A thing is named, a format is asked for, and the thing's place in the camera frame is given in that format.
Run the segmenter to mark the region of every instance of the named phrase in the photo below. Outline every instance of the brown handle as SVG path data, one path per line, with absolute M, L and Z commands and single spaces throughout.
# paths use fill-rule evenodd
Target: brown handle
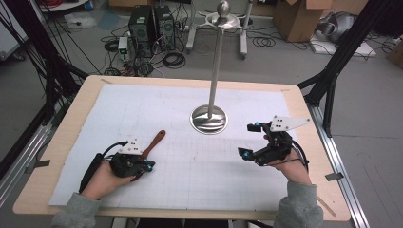
M 158 134 L 155 136 L 154 140 L 151 142 L 151 145 L 149 145 L 146 150 L 143 152 L 143 154 L 140 156 L 142 159 L 146 159 L 148 157 L 148 154 L 151 152 L 152 148 L 156 146 L 165 136 L 165 131 L 162 130 L 158 132 Z

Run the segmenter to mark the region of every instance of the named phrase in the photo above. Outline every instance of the white paper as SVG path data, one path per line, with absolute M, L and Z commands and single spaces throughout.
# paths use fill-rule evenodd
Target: white paper
M 228 115 L 227 128 L 203 135 L 190 124 L 191 112 L 207 105 L 209 88 L 105 85 L 69 153 L 49 205 L 66 205 L 96 153 L 116 142 L 137 139 L 144 149 L 160 130 L 151 151 L 151 173 L 103 199 L 106 207 L 276 211 L 287 180 L 271 167 L 244 161 L 238 147 L 261 149 L 255 122 L 289 116 L 282 93 L 218 89 L 215 105 Z M 293 131 L 289 132 L 294 139 Z M 117 148 L 108 155 L 116 153 Z

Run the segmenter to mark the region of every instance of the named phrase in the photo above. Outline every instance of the concrete floor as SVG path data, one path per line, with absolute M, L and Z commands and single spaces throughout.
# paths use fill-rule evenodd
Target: concrete floor
M 100 23 L 114 13 L 102 8 L 92 11 L 91 15 Z M 117 19 L 115 24 L 76 29 L 70 34 L 97 68 L 103 67 L 106 58 L 100 39 L 128 21 L 125 17 L 114 18 Z M 254 20 L 254 29 L 270 26 L 270 19 Z M 95 71 L 66 35 L 62 36 L 73 64 L 86 72 Z M 183 68 L 163 67 L 162 73 L 154 71 L 152 77 L 210 80 L 216 35 L 207 30 L 198 32 L 197 38 L 199 45 L 189 55 L 185 54 Z M 372 48 L 380 47 L 377 42 L 368 43 Z M 276 40 L 273 47 L 255 47 L 252 39 L 248 39 L 248 55 L 242 60 L 239 46 L 236 34 L 225 36 L 220 80 L 294 85 L 319 73 L 331 58 L 280 40 Z M 375 51 L 376 56 L 368 61 L 354 57 L 341 72 L 336 86 L 332 133 L 370 226 L 401 227 L 403 69 L 386 60 L 387 54 L 381 49 Z M 0 159 L 3 159 L 45 98 L 30 61 L 0 62 L 0 69 Z M 0 228 L 49 226 L 49 216 L 21 216 L 12 212 L 12 205 L 28 178 L 29 175 L 25 175 L 18 182 L 0 208 Z M 109 227 L 111 218 L 97 218 L 97 221 L 96 227 Z M 323 227 L 354 225 L 351 221 L 324 222 Z

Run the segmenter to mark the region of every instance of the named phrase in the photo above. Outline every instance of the sleeve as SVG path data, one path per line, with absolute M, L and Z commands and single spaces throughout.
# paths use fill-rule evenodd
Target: sleeve
M 288 196 L 279 202 L 274 227 L 319 227 L 323 210 L 317 205 L 317 186 L 289 181 Z
M 57 213 L 51 222 L 51 227 L 87 228 L 95 225 L 95 214 L 101 205 L 100 200 L 87 199 L 74 193 L 64 211 Z

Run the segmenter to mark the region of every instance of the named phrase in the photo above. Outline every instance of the hand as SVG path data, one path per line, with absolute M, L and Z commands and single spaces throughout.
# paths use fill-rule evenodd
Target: hand
M 81 195 L 88 199 L 100 200 L 118 187 L 130 183 L 135 177 L 116 177 L 110 168 L 109 162 L 103 161 Z
M 288 181 L 312 184 L 308 172 L 294 149 L 291 149 L 291 153 L 284 160 L 276 160 L 268 164 L 281 171 Z

